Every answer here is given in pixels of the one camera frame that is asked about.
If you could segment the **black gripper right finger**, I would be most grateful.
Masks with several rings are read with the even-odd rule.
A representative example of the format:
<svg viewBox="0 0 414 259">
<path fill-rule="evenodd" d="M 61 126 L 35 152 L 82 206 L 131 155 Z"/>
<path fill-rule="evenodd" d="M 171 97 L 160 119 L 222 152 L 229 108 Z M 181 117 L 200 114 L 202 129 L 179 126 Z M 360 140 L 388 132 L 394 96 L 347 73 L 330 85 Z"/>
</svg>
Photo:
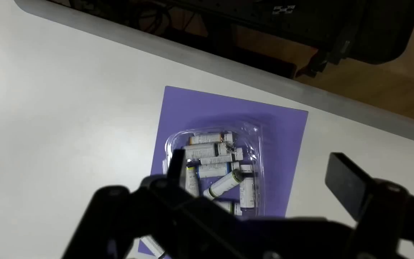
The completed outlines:
<svg viewBox="0 0 414 259">
<path fill-rule="evenodd" d="M 331 153 L 325 185 L 350 216 L 358 221 L 376 180 L 344 153 Z"/>
</svg>

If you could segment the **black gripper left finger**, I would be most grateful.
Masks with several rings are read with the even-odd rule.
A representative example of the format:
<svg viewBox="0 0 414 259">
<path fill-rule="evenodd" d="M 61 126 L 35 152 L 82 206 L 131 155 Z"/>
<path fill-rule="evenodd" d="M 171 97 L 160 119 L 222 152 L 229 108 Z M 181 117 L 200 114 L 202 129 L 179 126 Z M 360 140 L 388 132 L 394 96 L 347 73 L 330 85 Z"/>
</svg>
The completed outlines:
<svg viewBox="0 0 414 259">
<path fill-rule="evenodd" d="M 177 188 L 181 186 L 184 167 L 186 167 L 186 152 L 176 150 L 173 153 L 169 172 L 167 172 L 167 179 L 170 185 L 177 186 Z"/>
</svg>

